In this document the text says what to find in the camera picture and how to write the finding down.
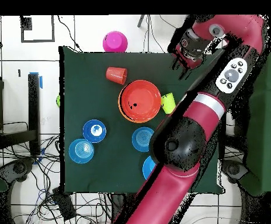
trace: orange bowl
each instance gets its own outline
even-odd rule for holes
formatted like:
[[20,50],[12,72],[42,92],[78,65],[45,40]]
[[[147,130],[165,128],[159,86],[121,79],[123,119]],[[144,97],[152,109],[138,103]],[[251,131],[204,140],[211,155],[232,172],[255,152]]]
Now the orange bowl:
[[141,123],[147,122],[159,112],[161,94],[153,83],[135,80],[121,92],[120,108],[128,118]]
[[119,111],[121,112],[121,114],[123,115],[124,118],[126,118],[128,121],[132,122],[132,123],[136,123],[136,124],[141,124],[141,123],[144,123],[143,121],[136,121],[136,120],[133,120],[131,118],[128,118],[124,113],[123,113],[123,110],[121,109],[121,104],[120,104],[120,99],[121,99],[121,94],[123,92],[123,90],[126,88],[126,86],[121,90],[120,94],[119,94],[119,97],[118,97],[118,108],[119,108]]

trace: white button panel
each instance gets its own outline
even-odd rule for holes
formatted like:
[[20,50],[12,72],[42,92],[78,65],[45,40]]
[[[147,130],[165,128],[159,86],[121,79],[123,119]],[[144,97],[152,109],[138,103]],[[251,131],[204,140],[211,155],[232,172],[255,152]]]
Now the white button panel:
[[[238,79],[235,82],[231,82],[228,78],[225,77],[225,73],[229,70],[236,71],[238,74]],[[241,79],[246,74],[248,69],[248,64],[242,58],[234,58],[229,61],[224,70],[220,73],[216,80],[216,86],[224,93],[232,93],[234,89],[237,87]]]

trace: white tile floor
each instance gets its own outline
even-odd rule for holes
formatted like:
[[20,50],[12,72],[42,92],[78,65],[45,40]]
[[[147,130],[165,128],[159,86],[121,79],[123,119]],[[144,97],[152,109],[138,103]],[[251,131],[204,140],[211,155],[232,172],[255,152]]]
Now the white tile floor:
[[[183,24],[186,15],[162,15],[162,18],[171,23],[175,27]],[[110,16],[60,16],[75,42],[79,44],[83,51],[103,51],[102,39],[104,35],[112,30],[123,32],[128,39],[127,52],[143,51],[143,41],[147,31],[146,16],[140,28],[137,27],[140,15],[110,15]],[[25,31],[26,39],[49,39],[49,28],[51,25],[50,16],[32,16],[33,30]],[[174,28],[165,23],[159,15],[151,15],[152,30],[154,37],[164,51],[171,40]],[[40,89],[40,119],[41,119],[41,139],[47,139],[56,136],[60,132],[59,108],[55,103],[55,99],[59,91],[59,65],[58,65],[58,46],[70,46],[75,48],[74,42],[71,40],[68,29],[58,21],[58,17],[54,16],[54,34],[55,42],[49,43],[21,43],[20,39],[20,19],[19,16],[0,16],[0,41],[2,49],[0,50],[0,76],[5,81],[4,88],[4,122],[10,123],[14,121],[28,122],[28,106],[27,106],[27,74],[29,72],[38,72],[43,77],[43,88]],[[153,53],[161,53],[162,50],[153,39],[150,33],[150,51]],[[24,124],[6,125],[5,132],[24,130]],[[227,132],[232,134],[231,127],[227,127]],[[24,150],[22,147],[16,146],[17,151]],[[52,144],[47,153],[57,155],[57,151]],[[0,166],[9,162],[10,158],[0,158]],[[48,161],[43,160],[43,164],[47,165]],[[51,170],[59,171],[59,163],[53,164]],[[43,188],[43,175],[37,165],[33,168],[33,173],[37,177],[37,184]],[[51,188],[59,185],[60,174],[49,174],[51,178]],[[185,214],[181,224],[237,224],[238,221],[222,218],[240,218],[241,197],[239,189],[236,185],[232,185],[227,178],[222,175],[222,186],[225,188],[225,194],[217,196],[212,194],[197,195],[192,206]],[[36,180],[30,173],[27,180],[23,183],[16,183],[12,194],[12,215],[30,214],[35,208],[39,191],[36,187]],[[85,216],[95,214],[95,206],[98,200],[97,194],[75,194],[72,201],[78,209],[78,213]],[[90,205],[83,206],[85,200]],[[102,210],[98,207],[97,214],[100,215]],[[18,216],[15,218],[17,224],[24,224],[27,216]],[[57,219],[59,224],[64,224],[63,219]],[[88,219],[79,216],[71,220],[71,224],[87,224]],[[105,216],[100,216],[98,221],[103,223]],[[51,221],[32,220],[35,224],[56,224]]]

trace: blue bowl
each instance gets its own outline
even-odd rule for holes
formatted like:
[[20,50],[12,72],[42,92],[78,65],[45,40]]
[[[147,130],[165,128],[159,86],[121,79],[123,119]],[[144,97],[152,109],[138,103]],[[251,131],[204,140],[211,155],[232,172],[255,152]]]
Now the blue bowl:
[[105,125],[99,120],[88,121],[82,129],[84,138],[91,143],[101,142],[106,136]]
[[147,179],[149,177],[149,175],[151,174],[151,172],[153,171],[155,167],[155,163],[154,161],[152,160],[151,156],[149,156],[144,164],[143,164],[143,175],[144,175],[144,178]]
[[149,142],[153,133],[153,129],[148,127],[140,127],[139,129],[136,129],[131,137],[134,148],[140,152],[148,152]]
[[85,139],[76,139],[69,146],[69,156],[75,163],[87,163],[93,158],[93,155],[94,147]]

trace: red plate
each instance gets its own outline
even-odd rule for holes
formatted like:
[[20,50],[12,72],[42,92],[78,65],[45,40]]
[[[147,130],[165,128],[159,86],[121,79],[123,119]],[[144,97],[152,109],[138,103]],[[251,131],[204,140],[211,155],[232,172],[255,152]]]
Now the red plate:
[[161,94],[146,80],[131,82],[122,92],[121,106],[125,115],[136,121],[149,121],[161,108]]

